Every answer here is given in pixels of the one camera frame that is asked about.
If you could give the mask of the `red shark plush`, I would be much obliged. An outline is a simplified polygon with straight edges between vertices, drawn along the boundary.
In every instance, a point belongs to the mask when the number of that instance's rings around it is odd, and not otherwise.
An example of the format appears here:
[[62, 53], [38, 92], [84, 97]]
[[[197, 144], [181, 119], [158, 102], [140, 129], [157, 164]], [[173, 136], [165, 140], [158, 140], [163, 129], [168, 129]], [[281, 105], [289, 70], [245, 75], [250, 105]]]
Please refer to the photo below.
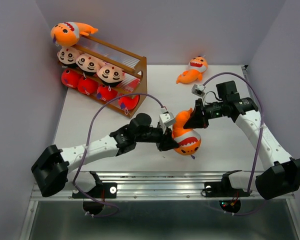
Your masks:
[[76, 89], [81, 77], [82, 75], [80, 73], [70, 68], [65, 68], [61, 74], [61, 82], [68, 88]]
[[121, 110], [123, 110], [125, 115], [128, 115], [131, 110], [133, 110], [139, 103], [140, 96], [123, 96], [118, 99], [118, 105]]
[[94, 81], [93, 79], [89, 77], [82, 76], [79, 79], [77, 89], [80, 93], [84, 95], [92, 95], [94, 94], [99, 87], [98, 82]]
[[114, 99], [118, 95], [118, 92], [109, 86], [100, 85], [96, 91], [96, 98], [102, 101], [108, 102]]

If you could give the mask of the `boy doll table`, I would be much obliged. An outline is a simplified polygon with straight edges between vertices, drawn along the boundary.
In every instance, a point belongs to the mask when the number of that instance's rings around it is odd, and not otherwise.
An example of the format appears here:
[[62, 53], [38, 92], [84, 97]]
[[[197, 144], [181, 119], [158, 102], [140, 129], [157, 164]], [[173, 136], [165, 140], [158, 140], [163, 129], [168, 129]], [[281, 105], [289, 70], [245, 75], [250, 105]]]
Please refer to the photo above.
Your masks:
[[116, 87], [125, 80], [125, 73], [123, 70], [113, 64], [106, 63], [97, 72], [97, 76], [108, 87]]

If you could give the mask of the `boy doll black hair front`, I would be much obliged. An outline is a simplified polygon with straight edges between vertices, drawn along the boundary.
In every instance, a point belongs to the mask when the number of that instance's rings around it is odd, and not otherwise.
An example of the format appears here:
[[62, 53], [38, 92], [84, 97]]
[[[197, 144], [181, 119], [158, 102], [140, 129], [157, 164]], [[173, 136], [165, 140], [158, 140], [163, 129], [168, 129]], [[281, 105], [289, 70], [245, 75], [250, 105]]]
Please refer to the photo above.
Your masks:
[[88, 76], [93, 76], [104, 66], [104, 62], [90, 54], [83, 53], [76, 59], [78, 67]]

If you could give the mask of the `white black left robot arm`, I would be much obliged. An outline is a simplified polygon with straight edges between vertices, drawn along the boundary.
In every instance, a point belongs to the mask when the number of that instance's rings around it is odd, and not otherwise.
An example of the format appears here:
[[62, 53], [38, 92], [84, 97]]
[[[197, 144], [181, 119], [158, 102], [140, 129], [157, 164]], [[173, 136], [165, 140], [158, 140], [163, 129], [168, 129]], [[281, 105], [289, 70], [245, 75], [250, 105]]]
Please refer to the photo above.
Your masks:
[[160, 152], [177, 149], [172, 126], [176, 122], [171, 112], [159, 115], [156, 127], [146, 113], [139, 113], [129, 124], [120, 127], [105, 137], [74, 147], [47, 146], [31, 167], [37, 186], [43, 197], [51, 197], [62, 191], [67, 183], [75, 184], [84, 165], [121, 156], [133, 151], [137, 143], [156, 144]]

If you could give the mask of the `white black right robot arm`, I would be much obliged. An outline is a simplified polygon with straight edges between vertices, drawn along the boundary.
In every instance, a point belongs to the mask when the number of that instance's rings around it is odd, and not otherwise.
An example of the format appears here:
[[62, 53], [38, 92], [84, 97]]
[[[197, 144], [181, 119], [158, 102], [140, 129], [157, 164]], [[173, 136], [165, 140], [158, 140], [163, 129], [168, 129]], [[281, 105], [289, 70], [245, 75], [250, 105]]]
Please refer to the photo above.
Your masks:
[[250, 97], [242, 98], [236, 83], [228, 81], [216, 86], [219, 101], [205, 103], [205, 86], [195, 84], [191, 92], [199, 98], [183, 126], [185, 129], [206, 129], [209, 121], [230, 118], [245, 134], [255, 149], [254, 157], [261, 160], [264, 171], [228, 171], [221, 180], [207, 182], [203, 196], [208, 198], [243, 197], [257, 192], [270, 200], [297, 191], [300, 188], [300, 158], [293, 158], [277, 141], [263, 121], [261, 111]]

